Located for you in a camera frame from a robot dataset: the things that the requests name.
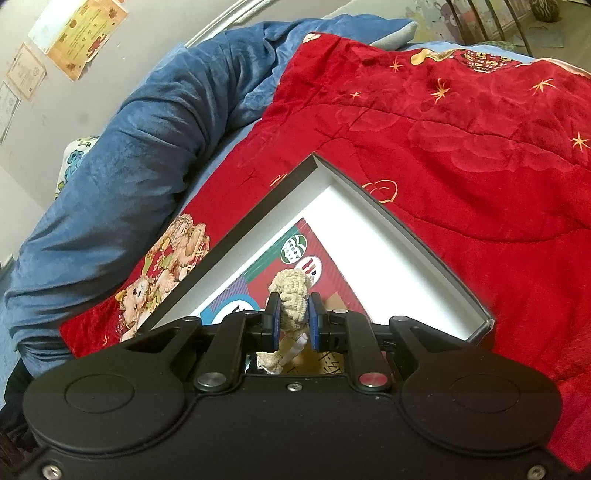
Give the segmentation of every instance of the green circular logo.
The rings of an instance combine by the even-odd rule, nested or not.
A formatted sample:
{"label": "green circular logo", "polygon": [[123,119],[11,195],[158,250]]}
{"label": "green circular logo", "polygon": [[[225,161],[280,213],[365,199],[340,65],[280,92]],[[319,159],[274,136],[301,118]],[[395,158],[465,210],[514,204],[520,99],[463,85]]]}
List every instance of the green circular logo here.
{"label": "green circular logo", "polygon": [[281,248],[281,261],[285,264],[296,263],[303,257],[308,241],[304,235],[289,237]]}

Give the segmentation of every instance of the red blanket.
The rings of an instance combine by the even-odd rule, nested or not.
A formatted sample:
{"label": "red blanket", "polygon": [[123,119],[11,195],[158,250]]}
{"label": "red blanket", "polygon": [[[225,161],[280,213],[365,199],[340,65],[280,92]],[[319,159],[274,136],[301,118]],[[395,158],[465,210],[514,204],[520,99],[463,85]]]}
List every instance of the red blanket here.
{"label": "red blanket", "polygon": [[[591,461],[590,104],[589,78],[565,64],[384,52],[317,35],[293,57],[262,121],[125,288],[61,334],[80,356],[133,332],[318,151],[387,201],[490,308],[497,353],[558,384],[564,412],[550,449],[581,469]],[[398,188],[380,189],[383,180]]]}

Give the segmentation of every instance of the metal bed frame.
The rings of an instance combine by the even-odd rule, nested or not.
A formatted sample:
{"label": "metal bed frame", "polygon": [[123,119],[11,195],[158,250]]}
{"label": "metal bed frame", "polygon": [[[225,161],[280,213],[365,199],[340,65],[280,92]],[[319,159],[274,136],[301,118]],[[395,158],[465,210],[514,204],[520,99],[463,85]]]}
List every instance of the metal bed frame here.
{"label": "metal bed frame", "polygon": [[[215,35],[224,31],[227,28],[235,27],[237,25],[244,25],[244,23],[248,22],[251,18],[258,15],[265,8],[270,7],[272,4],[276,3],[277,1],[278,0],[239,0],[234,5],[232,5],[230,8],[228,8],[225,12],[223,12],[221,15],[219,15],[217,18],[215,18],[212,22],[210,22],[207,26],[205,26],[205,28],[203,28],[201,31],[199,31],[199,33],[197,33],[197,35],[195,35],[185,45],[186,45],[186,47],[190,47],[190,46],[195,45],[199,42],[202,42],[203,40],[207,40],[208,38],[214,37]],[[467,1],[468,1],[468,4],[470,5],[470,8],[474,12],[474,15],[476,17],[476,23],[478,23],[478,27],[480,28],[480,30],[482,32],[482,36],[484,37],[485,40],[488,41],[489,36],[488,36],[488,33],[486,32],[486,28],[484,27],[484,24],[482,23],[482,19],[480,18],[480,15],[478,13],[478,9],[474,5],[473,0],[467,0]],[[495,9],[493,8],[493,6],[491,4],[491,0],[484,0],[484,1],[486,4],[486,7],[491,12],[493,20],[495,21],[496,29],[499,32],[499,36],[500,36],[501,40],[505,41],[506,40],[505,32],[503,30],[503,27],[501,26],[501,22],[499,21],[499,17],[497,17]],[[468,42],[466,40],[467,35],[466,35],[466,31],[465,31],[466,27],[465,27],[465,25],[462,24],[462,22],[460,22],[460,17],[457,14],[456,7],[453,5],[453,0],[446,0],[446,2],[452,11],[453,18],[456,21],[456,24],[457,24],[457,27],[460,31],[460,35],[462,36],[462,40],[464,42],[464,45],[467,45]],[[515,13],[513,6],[511,5],[509,0],[504,0],[504,2],[505,2],[505,5],[507,6],[507,8],[509,9],[509,13],[511,14],[511,17],[514,20],[515,25],[517,26],[517,30],[521,34],[521,38],[523,38],[523,43],[525,44],[525,49],[527,50],[528,55],[530,57],[533,57],[534,55],[531,52],[530,44],[527,41],[527,38],[525,37],[524,31],[521,28],[521,23],[519,22],[519,18],[517,17],[517,14]]]}

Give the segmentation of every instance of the blue blanket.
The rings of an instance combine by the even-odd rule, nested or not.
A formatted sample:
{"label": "blue blanket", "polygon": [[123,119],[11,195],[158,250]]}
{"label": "blue blanket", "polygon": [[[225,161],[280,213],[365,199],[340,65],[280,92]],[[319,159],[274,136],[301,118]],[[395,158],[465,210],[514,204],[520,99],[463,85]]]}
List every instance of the blue blanket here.
{"label": "blue blanket", "polygon": [[0,320],[34,376],[70,358],[59,325],[111,295],[225,135],[261,117],[310,31],[371,43],[408,19],[265,22],[177,51],[123,103],[24,242]]}

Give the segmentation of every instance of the silver bolt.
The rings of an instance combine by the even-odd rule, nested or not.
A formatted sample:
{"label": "silver bolt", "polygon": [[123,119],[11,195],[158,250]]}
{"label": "silver bolt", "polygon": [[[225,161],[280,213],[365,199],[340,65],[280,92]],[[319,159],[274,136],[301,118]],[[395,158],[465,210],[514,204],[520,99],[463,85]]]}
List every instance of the silver bolt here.
{"label": "silver bolt", "polygon": [[304,387],[302,387],[299,382],[293,382],[287,385],[287,390],[290,392],[299,392],[302,388]]}
{"label": "silver bolt", "polygon": [[527,470],[527,480],[542,480],[546,476],[546,469],[542,465],[534,465]]}
{"label": "silver bolt", "polygon": [[207,372],[199,375],[197,381],[204,387],[219,387],[226,382],[226,376],[220,372]]}
{"label": "silver bolt", "polygon": [[379,372],[367,372],[359,376],[359,383],[364,387],[383,387],[388,383],[388,377]]}
{"label": "silver bolt", "polygon": [[60,480],[61,478],[61,469],[57,465],[46,465],[41,473],[47,480]]}

